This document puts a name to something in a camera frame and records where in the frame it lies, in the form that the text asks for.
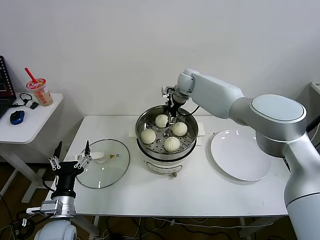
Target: blue mouse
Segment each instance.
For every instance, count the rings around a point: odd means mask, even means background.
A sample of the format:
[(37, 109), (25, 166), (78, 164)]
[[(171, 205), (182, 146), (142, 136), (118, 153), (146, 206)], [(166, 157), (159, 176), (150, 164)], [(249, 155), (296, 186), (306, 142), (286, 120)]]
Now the blue mouse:
[(15, 111), (10, 115), (10, 123), (13, 125), (17, 125), (23, 122), (25, 117), (25, 111), (20, 110), (20, 111)]

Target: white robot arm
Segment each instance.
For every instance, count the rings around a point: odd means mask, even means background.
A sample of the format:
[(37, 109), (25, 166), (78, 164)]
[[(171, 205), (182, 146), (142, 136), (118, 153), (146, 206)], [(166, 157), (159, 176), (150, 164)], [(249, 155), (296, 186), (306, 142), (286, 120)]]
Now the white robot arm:
[(218, 118), (252, 127), (262, 151), (285, 158), (291, 175), (284, 201), (296, 236), (299, 240), (319, 239), (320, 155), (306, 133), (303, 105), (273, 94), (246, 98), (238, 87), (191, 69), (180, 74), (175, 87), (165, 89), (167, 93), (174, 89), (172, 109), (192, 98)]

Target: cup lid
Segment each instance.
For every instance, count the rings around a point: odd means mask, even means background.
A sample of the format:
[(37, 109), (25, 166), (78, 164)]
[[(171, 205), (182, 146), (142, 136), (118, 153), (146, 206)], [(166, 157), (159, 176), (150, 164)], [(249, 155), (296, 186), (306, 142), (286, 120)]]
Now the cup lid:
[(46, 84), (46, 80), (44, 78), (37, 78), (36, 82), (29, 81), (25, 86), (27, 89), (37, 89)]

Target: white table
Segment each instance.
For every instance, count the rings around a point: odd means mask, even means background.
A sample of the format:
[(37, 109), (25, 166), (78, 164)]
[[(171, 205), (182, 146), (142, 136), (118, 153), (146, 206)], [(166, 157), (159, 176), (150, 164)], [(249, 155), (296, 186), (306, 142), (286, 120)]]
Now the white table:
[[(22, 100), (19, 98), (19, 94), (20, 93), (16, 93), (16, 103), (23, 104)], [(31, 184), (22, 199), (23, 203), (30, 202), (36, 189), (44, 188), (42, 185), (42, 176), (45, 174), (46, 169), (39, 169), (39, 171), (35, 173), (14, 152), (7, 150), (3, 144), (28, 144), (32, 142), (64, 98), (60, 93), (52, 93), (51, 96), (53, 103), (50, 106), (39, 105), (33, 110), (26, 106), (9, 108), (9, 110), (0, 118), (0, 155), (15, 168), (0, 192), (2, 196), (5, 194), (18, 171), (31, 181)], [(24, 119), (22, 123), (13, 125), (9, 121), (10, 115), (18, 110), (24, 111)]]
[[(282, 159), (272, 158), (267, 176), (256, 182), (244, 182), (224, 173), (214, 162), (209, 146), (214, 133), (231, 128), (245, 128), (232, 120), (196, 116), (203, 123), (206, 136), (196, 146), (176, 178), (150, 172), (143, 163), (147, 157), (130, 127), (137, 116), (87, 116), (71, 144), (65, 161), (72, 161), (87, 140), (123, 142), (130, 153), (130, 165), (116, 184), (90, 189), (77, 180), (74, 185), (75, 209), (79, 215), (140, 217), (267, 217), (254, 224), (266, 224), (287, 215), (284, 189), (289, 171)], [(246, 228), (243, 236), (254, 231)]]

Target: red straw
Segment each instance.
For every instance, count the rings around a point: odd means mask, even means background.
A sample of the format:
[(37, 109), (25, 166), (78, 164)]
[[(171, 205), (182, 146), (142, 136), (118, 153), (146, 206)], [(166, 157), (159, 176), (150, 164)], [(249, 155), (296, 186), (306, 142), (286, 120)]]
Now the red straw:
[(26, 71), (26, 73), (29, 75), (29, 77), (32, 79), (32, 82), (34, 82), (35, 84), (37, 83), (37, 80), (35, 79), (35, 77), (31, 74), (31, 72), (29, 71), (29, 69), (27, 67), (24, 68), (24, 70)]

